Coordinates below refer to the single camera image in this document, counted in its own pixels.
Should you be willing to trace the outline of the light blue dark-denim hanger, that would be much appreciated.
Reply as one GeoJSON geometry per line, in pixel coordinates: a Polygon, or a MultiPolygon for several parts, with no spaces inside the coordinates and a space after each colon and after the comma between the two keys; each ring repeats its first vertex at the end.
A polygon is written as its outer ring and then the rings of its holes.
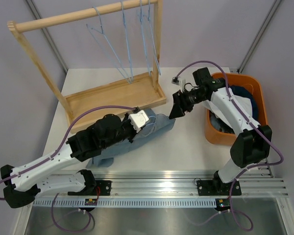
{"type": "Polygon", "coordinates": [[[126,27],[126,19],[125,19],[123,1],[121,0],[120,3],[121,3],[121,8],[122,8],[122,20],[123,20],[123,26],[124,26],[124,31],[125,31],[127,56],[128,56],[128,62],[129,62],[129,70],[130,70],[130,76],[128,78],[129,78],[129,83],[131,84],[134,81],[133,70],[132,70],[132,59],[131,59],[131,53],[130,53],[130,46],[129,46],[127,27],[126,27]]]}

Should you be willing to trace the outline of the light blue jacket hanger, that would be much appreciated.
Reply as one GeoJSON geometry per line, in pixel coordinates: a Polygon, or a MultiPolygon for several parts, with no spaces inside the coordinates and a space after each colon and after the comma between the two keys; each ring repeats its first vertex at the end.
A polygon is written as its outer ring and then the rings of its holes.
{"type": "Polygon", "coordinates": [[[149,116],[149,118],[150,121],[142,128],[139,135],[146,137],[163,128],[164,124],[161,115],[153,115],[149,116]]]}

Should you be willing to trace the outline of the light denim jacket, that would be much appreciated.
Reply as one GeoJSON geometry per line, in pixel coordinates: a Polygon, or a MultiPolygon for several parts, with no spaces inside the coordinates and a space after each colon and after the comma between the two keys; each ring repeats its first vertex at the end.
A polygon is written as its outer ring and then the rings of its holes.
{"type": "Polygon", "coordinates": [[[174,127],[175,119],[169,119],[169,117],[165,114],[156,114],[152,109],[145,109],[144,111],[148,117],[153,115],[161,115],[164,124],[163,128],[146,137],[137,134],[132,143],[130,143],[128,140],[124,140],[111,147],[108,147],[102,151],[101,155],[91,158],[88,161],[86,167],[110,167],[113,164],[115,158],[144,146],[151,140],[163,135],[174,127]]]}

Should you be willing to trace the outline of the light blue grey-skirt hanger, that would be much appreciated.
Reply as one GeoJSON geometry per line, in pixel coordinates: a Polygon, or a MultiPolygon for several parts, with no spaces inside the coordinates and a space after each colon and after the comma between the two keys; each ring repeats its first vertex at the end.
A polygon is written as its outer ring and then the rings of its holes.
{"type": "Polygon", "coordinates": [[[148,15],[147,15],[147,21],[149,24],[149,28],[150,28],[150,33],[151,33],[151,39],[152,39],[152,45],[153,45],[153,55],[154,55],[154,61],[156,63],[156,67],[158,69],[159,75],[161,75],[161,69],[160,69],[160,65],[157,59],[157,53],[156,53],[156,46],[155,46],[155,40],[154,40],[154,33],[153,33],[153,28],[151,26],[151,13],[150,13],[150,9],[151,9],[151,4],[150,4],[150,0],[148,0],[148,15]]]}

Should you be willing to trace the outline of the light blue shirt hanger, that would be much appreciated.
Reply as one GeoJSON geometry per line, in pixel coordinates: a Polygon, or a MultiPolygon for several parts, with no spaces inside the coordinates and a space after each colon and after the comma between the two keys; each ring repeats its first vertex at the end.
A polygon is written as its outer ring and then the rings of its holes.
{"type": "Polygon", "coordinates": [[[108,39],[107,35],[105,34],[103,23],[101,19],[101,14],[99,13],[98,9],[94,6],[93,9],[95,10],[97,17],[99,18],[99,28],[95,28],[88,23],[86,24],[87,30],[102,50],[106,58],[111,62],[113,67],[119,72],[122,78],[128,83],[132,84],[134,81],[133,72],[130,68],[130,73],[127,72],[123,63],[119,56],[117,55],[113,45],[111,44],[110,40],[108,39]]]}

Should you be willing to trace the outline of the light blue skirt hanger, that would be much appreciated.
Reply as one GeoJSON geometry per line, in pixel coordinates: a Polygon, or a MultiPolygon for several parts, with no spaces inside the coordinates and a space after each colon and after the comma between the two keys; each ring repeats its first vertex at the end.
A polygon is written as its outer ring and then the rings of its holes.
{"type": "Polygon", "coordinates": [[[150,65],[149,65],[149,61],[148,61],[147,47],[146,47],[146,41],[145,41],[145,35],[144,35],[144,27],[143,27],[143,1],[142,0],[139,0],[138,17],[139,17],[139,23],[140,23],[140,30],[141,30],[141,36],[142,36],[145,61],[146,61],[146,65],[147,65],[147,72],[148,72],[148,75],[151,76],[151,70],[150,70],[150,65]]]}

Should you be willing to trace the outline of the white shirt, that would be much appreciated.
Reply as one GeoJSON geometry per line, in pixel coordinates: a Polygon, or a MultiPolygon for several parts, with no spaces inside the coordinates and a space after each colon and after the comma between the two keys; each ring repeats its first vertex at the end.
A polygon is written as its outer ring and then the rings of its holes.
{"type": "Polygon", "coordinates": [[[216,95],[212,100],[204,101],[202,105],[218,117],[221,114],[225,118],[240,118],[242,117],[242,113],[247,117],[252,117],[252,104],[249,98],[234,95],[233,99],[230,99],[227,96],[216,95]]]}

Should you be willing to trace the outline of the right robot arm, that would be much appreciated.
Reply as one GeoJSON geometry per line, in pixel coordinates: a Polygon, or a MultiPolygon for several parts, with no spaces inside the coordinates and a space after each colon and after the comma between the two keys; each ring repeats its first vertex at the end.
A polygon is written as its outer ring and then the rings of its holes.
{"type": "Polygon", "coordinates": [[[201,68],[193,72],[193,78],[196,86],[191,90],[185,89],[177,76],[172,79],[180,90],[172,95],[173,107],[169,118],[183,117],[199,103],[210,102],[220,110],[236,139],[230,148],[230,160],[214,173],[213,179],[198,184],[198,192],[201,194],[205,190],[211,195],[227,195],[241,172],[268,157],[272,130],[243,110],[230,90],[226,76],[213,78],[207,68],[201,68]]]}

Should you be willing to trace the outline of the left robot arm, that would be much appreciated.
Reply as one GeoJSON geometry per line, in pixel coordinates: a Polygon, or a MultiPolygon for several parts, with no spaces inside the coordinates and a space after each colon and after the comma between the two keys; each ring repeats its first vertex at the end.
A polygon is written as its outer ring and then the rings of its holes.
{"type": "Polygon", "coordinates": [[[54,153],[20,167],[1,167],[1,178],[5,181],[3,200],[11,208],[20,208],[45,195],[64,192],[69,195],[92,194],[97,183],[91,171],[82,169],[72,175],[54,173],[97,157],[104,149],[124,140],[132,142],[148,123],[149,117],[144,111],[126,114],[124,119],[108,114],[63,140],[54,153]]]}

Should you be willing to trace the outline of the dark blue denim garment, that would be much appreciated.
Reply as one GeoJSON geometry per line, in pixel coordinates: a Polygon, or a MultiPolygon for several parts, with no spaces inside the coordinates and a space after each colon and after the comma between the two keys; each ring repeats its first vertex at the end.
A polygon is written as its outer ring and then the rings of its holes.
{"type": "MultiPolygon", "coordinates": [[[[232,90],[233,95],[243,109],[251,115],[253,119],[259,121],[258,105],[252,94],[246,88],[241,86],[231,85],[229,88],[232,90]]],[[[220,132],[235,134],[219,108],[211,101],[208,101],[207,103],[206,108],[209,110],[209,120],[211,125],[220,132]]]]}

